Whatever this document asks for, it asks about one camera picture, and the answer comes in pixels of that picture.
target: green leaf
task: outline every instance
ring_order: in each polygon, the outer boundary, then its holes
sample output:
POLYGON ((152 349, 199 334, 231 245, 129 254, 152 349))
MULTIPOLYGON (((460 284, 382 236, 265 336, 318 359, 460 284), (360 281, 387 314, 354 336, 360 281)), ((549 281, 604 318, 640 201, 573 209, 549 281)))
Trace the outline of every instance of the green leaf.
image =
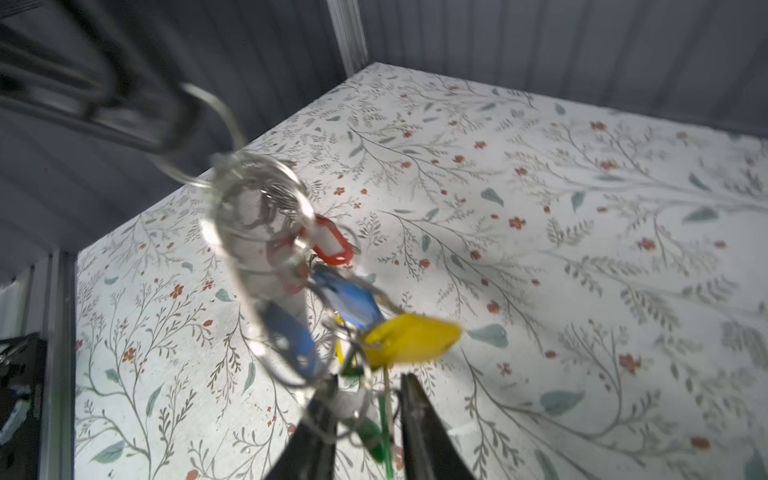
POLYGON ((699 207, 696 210, 689 213, 684 219, 683 223, 688 222, 708 222, 710 220, 717 220, 719 215, 710 207, 699 207))
POLYGON ((96 456, 91 460, 92 462, 95 460, 99 463, 112 463, 121 456, 123 456, 123 449, 125 448, 125 442, 122 440, 113 443, 112 445, 109 445, 106 449, 100 451, 96 456))
POLYGON ((147 417, 152 415, 152 410, 154 409, 154 403, 157 401, 157 397, 160 395, 160 391, 163 389, 163 386, 157 387, 157 390, 152 392, 152 395, 149 396, 149 400, 147 400, 147 417))
POLYGON ((574 194, 571 195, 571 205, 573 205, 574 212, 578 210, 582 203, 584 203, 585 195, 586 193, 584 192, 574 192, 574 194))
POLYGON ((248 390, 248 387, 253 385, 254 378, 256 378, 256 366, 251 362, 248 365, 248 377, 245 378, 245 384, 243 384, 243 393, 248 390))
POLYGON ((361 150, 362 150, 362 141, 360 142, 360 145, 358 147, 355 147, 351 152, 349 152, 349 158, 354 157, 355 155, 360 153, 361 150))
POLYGON ((435 215, 437 215, 439 208, 433 208, 429 212, 427 212, 426 217, 424 217, 424 220, 431 220, 435 218, 435 215))
POLYGON ((690 172, 690 175, 688 175, 688 181, 696 188, 700 188, 701 190, 704 190, 706 192, 711 192, 712 189, 709 188, 707 185, 704 185, 701 183, 701 180, 699 180, 699 177, 694 175, 693 172, 690 172))
POLYGON ((552 465, 552 460, 550 460, 544 452, 540 449, 536 449, 534 455, 536 455, 536 461, 539 466, 541 466, 541 471, 544 472, 544 480, 560 480, 558 471, 555 470, 554 465, 552 465))
POLYGON ((760 456, 760 452, 757 450, 753 452, 750 459, 744 465, 744 480, 768 480, 763 457, 760 456))
POLYGON ((120 385, 120 377, 118 377, 118 372, 115 369, 105 370, 104 373, 107 374, 108 379, 120 385))
POLYGON ((583 398, 584 392, 553 390, 542 395, 539 399, 539 402, 541 403, 541 406, 544 407, 544 411, 548 415, 556 417, 574 408, 583 398))
POLYGON ((475 340, 493 345, 500 349, 509 345, 509 341, 507 340, 507 329, 498 323, 492 323, 477 329, 467 330, 467 335, 475 340))
POLYGON ((460 266, 462 270, 466 270, 466 268, 464 268, 464 265, 462 265, 462 259, 458 258, 458 255, 456 255, 455 253, 451 253, 451 261, 457 266, 460 266))
POLYGON ((227 291, 223 288, 219 288, 219 291, 216 292, 216 298, 221 300, 222 302, 231 302, 232 299, 230 298, 230 294, 227 293, 227 291))
POLYGON ((502 198, 496 193, 496 190, 492 188, 486 188, 482 192, 480 192, 480 198, 484 198, 486 200, 489 200, 491 202, 496 202, 497 204, 504 206, 504 201, 502 198))

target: gray wall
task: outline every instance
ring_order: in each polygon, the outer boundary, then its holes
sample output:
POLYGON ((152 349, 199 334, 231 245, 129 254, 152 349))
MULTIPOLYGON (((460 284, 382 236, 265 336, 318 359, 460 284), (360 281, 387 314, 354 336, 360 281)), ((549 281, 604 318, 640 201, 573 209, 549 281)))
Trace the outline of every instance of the gray wall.
MULTIPOLYGON (((248 138, 345 78, 326 0, 154 4, 182 71, 233 109, 248 138)), ((3 22, 77 55, 76 39, 56 18, 44 3, 3 22)), ((199 174, 207 156, 229 144, 206 111, 172 157, 199 174)), ((51 251, 78 252, 178 187, 139 151, 0 111, 0 285, 51 251)))
POLYGON ((370 58, 768 137, 765 0, 358 0, 370 58))

